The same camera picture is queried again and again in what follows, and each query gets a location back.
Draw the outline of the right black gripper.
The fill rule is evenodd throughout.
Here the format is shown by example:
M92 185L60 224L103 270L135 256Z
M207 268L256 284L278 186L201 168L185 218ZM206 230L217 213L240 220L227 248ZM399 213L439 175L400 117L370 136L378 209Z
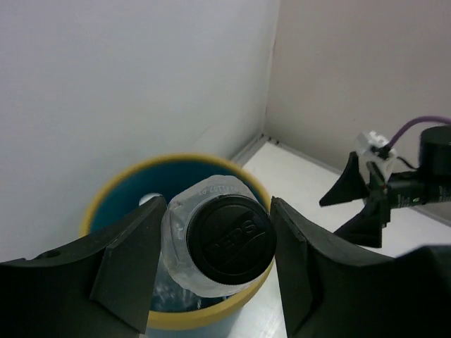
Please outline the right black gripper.
M334 235L345 241L371 248L382 247L383 225L390 222L390 204L385 178L375 162L366 163L369 170L368 188L359 171L359 157L355 151L349 154L341 176L331 189L320 199L319 205L332 206L358 199L365 199L373 205L374 211L365 207L351 220L334 231Z

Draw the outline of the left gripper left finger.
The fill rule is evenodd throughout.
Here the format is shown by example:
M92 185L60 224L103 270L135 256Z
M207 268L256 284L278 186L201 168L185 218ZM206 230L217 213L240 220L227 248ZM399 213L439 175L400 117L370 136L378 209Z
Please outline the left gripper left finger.
M1 264L2 337L138 337L146 332L166 201L36 258Z

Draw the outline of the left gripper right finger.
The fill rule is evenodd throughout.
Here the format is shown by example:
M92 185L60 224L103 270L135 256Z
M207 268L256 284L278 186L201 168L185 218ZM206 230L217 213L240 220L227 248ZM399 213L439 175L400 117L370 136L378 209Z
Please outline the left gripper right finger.
M353 245L271 202L289 337L449 337L450 248L397 258Z

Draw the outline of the small bottle black cap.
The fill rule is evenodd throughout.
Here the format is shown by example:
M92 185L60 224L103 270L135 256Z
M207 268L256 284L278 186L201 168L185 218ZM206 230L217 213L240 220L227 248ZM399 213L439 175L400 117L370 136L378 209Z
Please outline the small bottle black cap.
M212 175L174 196L161 221L161 257L168 274L203 298L248 288L275 251L268 212L232 175Z

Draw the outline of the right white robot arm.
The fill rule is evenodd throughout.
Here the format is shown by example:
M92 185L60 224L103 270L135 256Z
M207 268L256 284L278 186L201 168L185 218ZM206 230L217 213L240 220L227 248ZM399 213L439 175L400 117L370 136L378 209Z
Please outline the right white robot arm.
M335 231L337 236L380 248L393 209L450 201L450 126L425 129L418 166L394 172L395 162L402 159L380 134L364 132L357 137L341 176L319 201L320 206L364 201L363 209Z

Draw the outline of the blue bin yellow rim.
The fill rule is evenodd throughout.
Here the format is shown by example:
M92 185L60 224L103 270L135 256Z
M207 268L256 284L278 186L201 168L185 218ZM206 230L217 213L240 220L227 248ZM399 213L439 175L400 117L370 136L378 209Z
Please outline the blue bin yellow rim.
M270 208L271 199L264 186L240 165L208 154L166 154L133 165L108 182L88 206L80 224L80 236L84 237L120 220L137 208L139 199L145 194L160 193L170 200L211 175L238 177L266 209ZM200 329L225 320L249 302L261 289L270 272L271 269L267 268L247 289L210 307L182 313L150 311L147 327L183 331Z

